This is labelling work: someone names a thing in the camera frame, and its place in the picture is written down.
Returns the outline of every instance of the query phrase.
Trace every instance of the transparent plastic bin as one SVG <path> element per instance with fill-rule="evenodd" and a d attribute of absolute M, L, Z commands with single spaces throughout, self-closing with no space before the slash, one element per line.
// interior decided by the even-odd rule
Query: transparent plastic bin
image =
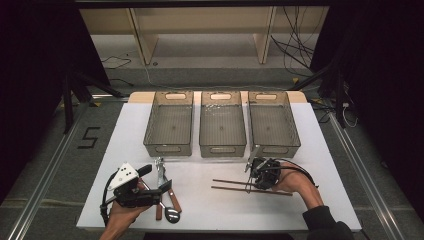
<path fill-rule="evenodd" d="M 144 136 L 151 157 L 191 156 L 193 92 L 156 92 Z"/>
<path fill-rule="evenodd" d="M 246 144 L 240 92 L 202 92 L 199 136 L 202 157 L 243 157 Z"/>
<path fill-rule="evenodd" d="M 248 106 L 256 156 L 293 158 L 301 143 L 287 92 L 249 92 Z"/>

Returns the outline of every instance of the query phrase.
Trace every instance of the metal rod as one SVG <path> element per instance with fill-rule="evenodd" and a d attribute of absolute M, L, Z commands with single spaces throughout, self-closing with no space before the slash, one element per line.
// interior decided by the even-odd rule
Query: metal rod
<path fill-rule="evenodd" d="M 262 190 L 246 190 L 246 189 L 242 189 L 242 188 L 228 188 L 228 187 L 218 187 L 218 186 L 211 186 L 211 188 L 222 189 L 222 190 L 231 190 L 231 191 L 255 192 L 255 193 L 266 193 L 266 194 L 293 196 L 292 193 L 286 193 L 286 192 L 271 192 L 271 191 L 262 191 Z"/>
<path fill-rule="evenodd" d="M 25 234 L 28 231 L 31 222 L 38 211 L 40 203 L 44 198 L 45 194 L 47 193 L 50 183 L 52 182 L 57 172 L 57 169 L 59 168 L 62 159 L 66 151 L 68 150 L 70 142 L 75 135 L 76 129 L 78 128 L 78 123 L 87 109 L 88 103 L 81 104 L 78 107 L 75 124 L 72 125 L 69 132 L 65 134 L 62 140 L 60 141 L 59 146 L 57 147 L 56 152 L 54 153 L 49 164 L 47 165 L 47 168 L 44 171 L 43 176 L 41 177 L 37 187 L 35 188 L 31 197 L 28 199 L 28 202 L 25 208 L 22 210 L 21 215 L 16 220 L 12 231 L 9 233 L 9 240 L 23 239 L 25 237 Z"/>
<path fill-rule="evenodd" d="M 364 187 L 365 193 L 368 196 L 371 204 L 374 207 L 374 210 L 380 219 L 380 222 L 386 231 L 386 234 L 389 239 L 405 239 L 402 232 L 400 231 L 399 225 L 381 196 L 380 192 L 374 181 L 372 180 L 371 175 L 369 174 L 366 166 L 362 162 L 362 159 L 359 153 L 356 151 L 354 144 L 352 143 L 349 135 L 346 132 L 346 129 L 341 129 L 340 125 L 337 124 L 337 119 L 334 114 L 330 113 L 331 124 L 339 137 L 341 144 L 344 147 L 346 154 L 352 164 L 353 169 L 355 170 L 358 178 Z"/>
<path fill-rule="evenodd" d="M 247 185 L 247 186 L 255 186 L 254 183 L 237 182 L 237 181 L 229 181 L 229 180 L 222 180 L 222 179 L 212 179 L 212 181 L 223 182 L 223 183 L 232 183 L 232 184 L 240 184 L 240 185 Z"/>
<path fill-rule="evenodd" d="M 150 188 L 149 188 L 149 186 L 147 186 L 147 184 L 146 184 L 146 182 L 144 182 L 142 179 L 140 179 L 139 181 L 141 181 L 141 182 L 139 182 L 139 183 L 141 183 L 141 184 L 143 184 L 143 186 L 147 189 L 147 190 L 150 190 Z M 162 203 L 162 201 L 159 201 L 159 204 L 165 209 L 166 208 L 166 206 Z"/>

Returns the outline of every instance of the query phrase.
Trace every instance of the wire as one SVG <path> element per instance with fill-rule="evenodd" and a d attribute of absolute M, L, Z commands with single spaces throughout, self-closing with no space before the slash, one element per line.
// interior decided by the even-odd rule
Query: wire
<path fill-rule="evenodd" d="M 328 114 L 330 114 L 331 111 L 326 111 L 326 113 L 318 120 L 318 123 L 328 123 L 330 121 L 330 116 L 328 116 L 327 120 L 323 121 L 322 119 L 324 119 L 325 116 L 327 116 Z"/>
<path fill-rule="evenodd" d="M 103 61 L 102 61 L 102 63 L 106 63 L 109 59 L 112 59 L 112 58 L 116 58 L 116 59 L 118 59 L 118 60 L 125 60 L 125 61 L 127 61 L 127 62 L 125 62 L 125 63 L 123 63 L 123 64 L 121 64 L 121 65 L 118 65 L 117 67 L 113 67 L 113 68 L 105 67 L 106 69 L 117 69 L 117 68 L 122 67 L 122 66 L 125 66 L 125 65 L 127 65 L 128 63 L 130 63 L 130 62 L 131 62 L 131 59 L 129 59 L 129 58 L 120 58 L 120 57 L 110 56 L 110 57 L 106 58 L 105 60 L 103 60 Z"/>
<path fill-rule="evenodd" d="M 319 86 L 311 87 L 311 88 L 308 88 L 308 89 L 302 89 L 302 92 L 309 92 L 309 91 L 312 91 L 312 90 L 317 89 L 317 88 L 319 88 Z"/>
<path fill-rule="evenodd" d="M 293 55 L 291 55 L 290 53 L 288 53 L 287 52 L 287 50 L 285 50 L 285 49 L 283 49 L 280 45 L 279 45 L 279 43 L 277 42 L 277 40 L 275 40 L 275 38 L 271 35 L 271 39 L 274 41 L 274 43 L 277 45 L 277 47 L 278 47 L 278 49 L 281 51 L 281 52 L 283 52 L 283 54 L 284 54 L 284 58 L 285 58 L 285 55 L 288 55 L 289 57 L 291 57 L 291 59 L 294 59 L 295 61 L 297 61 L 299 64 L 301 64 L 302 66 L 304 66 L 305 68 L 307 68 L 308 70 L 310 70 L 310 68 L 307 66 L 307 65 L 305 65 L 304 63 L 302 63 L 300 60 L 298 60 L 296 57 L 294 57 Z M 299 75 L 299 76 L 302 76 L 302 77 L 310 77 L 309 75 L 304 75 L 304 74 L 300 74 L 300 73 L 298 73 L 298 72 L 296 72 L 296 71 L 294 71 L 294 72 L 292 72 L 291 70 L 289 70 L 289 67 L 287 67 L 286 66 L 286 60 L 284 59 L 283 60 L 283 66 L 284 66 L 284 69 L 287 71 L 287 72 L 289 72 L 289 73 L 291 73 L 291 74 L 294 74 L 294 75 Z"/>
<path fill-rule="evenodd" d="M 353 125 L 350 125 L 349 121 L 347 120 L 347 118 L 346 118 L 346 116 L 345 116 L 346 108 L 347 108 L 347 107 L 344 107 L 344 108 L 343 108 L 343 118 L 344 118 L 344 120 L 345 120 L 346 124 L 347 124 L 349 127 L 356 127 L 356 125 L 358 124 L 358 118 L 356 118 L 356 119 L 355 119 L 355 122 L 354 122 L 354 124 L 353 124 Z"/>
<path fill-rule="evenodd" d="M 116 176 L 118 171 L 114 172 L 112 175 L 110 175 L 109 179 L 107 180 L 105 189 L 103 190 L 103 198 L 102 198 L 102 204 L 100 205 L 100 215 L 103 218 L 103 222 L 105 226 L 107 226 L 109 222 L 109 216 L 107 214 L 107 205 L 109 203 L 106 202 L 106 195 L 107 195 L 107 187 L 110 185 L 110 182 L 112 182 L 112 179 Z"/>
<path fill-rule="evenodd" d="M 285 7 L 283 7 L 283 10 L 284 10 L 284 13 L 286 14 L 286 18 L 287 18 L 287 20 L 289 21 L 290 27 L 291 27 L 291 29 L 292 29 L 292 32 L 290 33 L 290 39 L 289 39 L 289 42 L 288 42 L 288 43 L 283 43 L 283 42 L 277 41 L 276 39 L 274 39 L 274 38 L 273 38 L 273 36 L 271 36 L 271 38 L 274 40 L 274 42 L 276 43 L 276 45 L 277 45 L 277 47 L 280 49 L 280 51 L 282 51 L 282 52 L 283 52 L 284 56 L 285 56 L 285 55 L 288 55 L 288 56 L 291 58 L 291 59 L 290 59 L 290 65 L 289 65 L 290 67 L 289 67 L 289 68 L 291 68 L 292 61 L 293 61 L 293 60 L 295 60 L 295 61 L 297 61 L 297 62 L 299 62 L 299 63 L 300 63 L 300 60 L 298 60 L 297 58 L 295 58 L 294 56 L 292 56 L 291 54 L 289 54 L 289 53 L 288 53 L 288 51 L 287 51 L 287 50 L 288 50 L 288 48 L 289 48 L 289 47 L 291 47 L 291 48 L 296 49 L 296 51 L 295 51 L 295 53 L 294 53 L 294 54 L 296 54 L 297 52 L 299 52 L 299 53 L 300 53 L 301 58 L 302 58 L 302 60 L 303 60 L 303 64 L 302 64 L 302 66 L 304 66 L 304 67 L 306 67 L 306 68 L 308 68 L 308 69 L 309 69 L 309 67 L 308 67 L 308 66 L 305 66 L 305 65 L 306 65 L 306 60 L 305 60 L 305 58 L 304 58 L 304 56 L 303 56 L 302 52 L 303 52 L 303 53 L 305 53 L 305 54 L 308 56 L 308 58 L 309 58 L 309 60 L 310 60 L 310 61 L 312 60 L 312 59 L 311 59 L 310 54 L 313 54 L 313 49 L 306 47 L 306 46 L 305 46 L 305 43 L 306 43 L 306 42 L 308 42 L 308 41 L 312 38 L 312 36 L 315 34 L 316 30 L 317 30 L 317 29 L 318 29 L 318 27 L 320 26 L 321 21 L 322 21 L 322 18 L 323 18 L 323 16 L 324 16 L 324 10 L 325 10 L 325 7 L 323 7 L 323 8 L 322 8 L 320 18 L 319 18 L 318 23 L 317 23 L 317 25 L 315 26 L 314 30 L 313 30 L 313 31 L 312 31 L 312 33 L 309 35 L 309 37 L 308 37 L 305 41 L 303 41 L 303 42 L 302 42 L 302 40 L 301 40 L 301 38 L 300 38 L 300 34 L 301 34 L 301 27 L 302 27 L 302 24 L 303 24 L 303 20 L 304 20 L 304 17 L 305 17 L 305 15 L 306 15 L 306 11 L 308 10 L 308 7 L 305 7 L 305 9 L 303 10 L 302 17 L 301 17 L 301 20 L 300 20 L 300 23 L 299 23 L 299 24 L 298 24 L 298 19 L 299 19 L 299 7 L 298 7 L 298 6 L 297 6 L 297 7 L 295 7 L 295 22 L 294 22 L 294 24 L 292 24 L 292 21 L 290 20 L 290 18 L 289 18 L 289 16 L 288 16 L 288 14 L 287 14 L 287 11 L 286 11 L 286 9 L 285 9 Z M 291 44 L 290 44 L 290 42 L 291 42 L 292 40 L 293 40 L 294 42 L 296 42 L 298 46 L 293 46 L 293 45 L 291 45 Z M 281 46 L 279 46 L 279 44 L 285 45 L 285 49 L 283 49 Z M 289 70 L 289 68 L 286 66 L 285 61 L 286 61 L 286 60 L 284 59 L 284 62 L 283 62 L 283 64 L 284 64 L 284 68 L 285 68 L 285 69 L 286 69 L 286 71 L 288 71 L 289 73 L 291 73 L 291 74 L 296 74 L 296 75 L 299 75 L 299 76 L 310 77 L 310 76 L 307 76 L 307 75 L 299 74 L 299 73 L 297 73 L 295 70 Z"/>
<path fill-rule="evenodd" d="M 311 181 L 311 183 L 314 185 L 314 186 L 316 186 L 315 185 L 315 182 L 314 182 L 314 179 L 312 178 L 312 176 L 308 173 L 308 171 L 306 171 L 303 167 L 301 167 L 301 166 L 299 166 L 298 164 L 296 164 L 296 163 L 294 163 L 294 162 L 292 162 L 292 161 L 289 161 L 289 160 L 287 160 L 287 159 L 284 159 L 284 158 L 276 158 L 275 160 L 281 160 L 281 161 L 285 161 L 285 162 L 288 162 L 288 163 L 290 163 L 290 164 L 293 164 L 293 165 L 295 165 L 297 168 L 295 168 L 295 167 L 288 167 L 288 166 L 281 166 L 281 167 L 269 167 L 269 168 L 263 168 L 263 169 L 261 169 L 261 171 L 266 171 L 266 170 L 272 170 L 272 169 L 290 169 L 290 170 L 295 170 L 295 171 L 298 171 L 298 172 L 301 172 L 301 173 L 303 173 L 308 179 L 309 179 L 309 181 Z"/>
<path fill-rule="evenodd" d="M 133 84 L 133 83 L 127 82 L 127 81 L 125 81 L 125 80 L 123 80 L 123 79 L 120 79 L 120 78 L 111 78 L 111 79 L 109 79 L 109 80 L 110 80 L 110 81 L 121 81 L 121 82 L 124 82 L 124 83 L 126 83 L 126 84 L 130 85 L 131 87 L 134 87 L 134 84 Z"/>
<path fill-rule="evenodd" d="M 365 239 L 370 240 L 370 237 L 368 236 L 368 234 L 365 232 L 364 230 L 364 221 L 361 219 L 361 233 L 364 235 Z"/>
<path fill-rule="evenodd" d="M 323 104 L 323 103 L 317 102 L 317 101 L 312 100 L 312 99 L 307 99 L 307 101 L 308 101 L 309 103 L 311 103 L 311 104 L 315 104 L 315 105 L 322 106 L 322 109 L 330 109 L 330 110 L 335 110 L 335 109 L 336 109 L 336 108 L 335 108 L 335 107 L 333 107 L 333 106 L 328 106 L 328 105 L 326 105 L 326 104 Z"/>

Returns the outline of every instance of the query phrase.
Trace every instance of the bin handle cutout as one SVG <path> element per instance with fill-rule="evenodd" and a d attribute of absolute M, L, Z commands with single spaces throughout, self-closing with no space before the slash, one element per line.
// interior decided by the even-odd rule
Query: bin handle cutout
<path fill-rule="evenodd" d="M 173 153 L 173 152 L 181 152 L 181 148 L 180 147 L 160 146 L 160 147 L 156 147 L 155 151 L 157 153 Z"/>
<path fill-rule="evenodd" d="M 165 95 L 165 98 L 168 100 L 182 100 L 186 99 L 187 96 L 184 93 L 168 93 Z"/>
<path fill-rule="evenodd" d="M 275 100 L 277 99 L 277 94 L 258 94 L 256 95 L 258 100 Z"/>
<path fill-rule="evenodd" d="M 236 149 L 233 147 L 213 147 L 210 149 L 210 153 L 235 153 Z"/>
<path fill-rule="evenodd" d="M 228 100 L 228 99 L 231 99 L 231 94 L 228 94 L 228 93 L 211 94 L 211 99 L 212 100 Z"/>

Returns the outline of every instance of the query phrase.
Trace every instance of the white table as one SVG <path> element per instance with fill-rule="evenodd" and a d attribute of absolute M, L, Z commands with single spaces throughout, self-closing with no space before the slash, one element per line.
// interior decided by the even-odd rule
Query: white table
<path fill-rule="evenodd" d="M 247 111 L 244 104 L 245 123 Z M 352 231 L 361 226 L 343 187 L 333 159 L 308 103 L 292 103 L 292 111 L 302 146 L 292 161 L 304 167 L 319 185 L 324 203 L 336 221 L 345 222 Z M 123 162 L 138 169 L 153 164 L 143 145 L 151 104 L 124 104 L 115 130 L 107 147 L 99 172 L 77 223 L 77 227 L 95 230 L 104 228 L 100 216 L 103 190 L 110 175 Z M 281 196 L 212 189 L 212 185 L 240 187 L 243 185 L 219 184 L 212 179 L 247 181 L 244 167 L 249 157 L 249 144 L 243 158 L 204 159 L 199 148 L 200 105 L 195 101 L 193 123 L 193 154 L 190 157 L 165 158 L 167 177 L 173 180 L 173 189 L 182 207 L 181 220 L 171 224 L 163 217 L 155 220 L 156 207 L 142 213 L 131 228 L 146 232 L 290 232 L 307 230 L 302 213 L 307 209 L 298 194 Z M 157 171 L 145 175 L 149 187 L 157 188 Z M 172 206 L 167 194 L 164 204 Z"/>

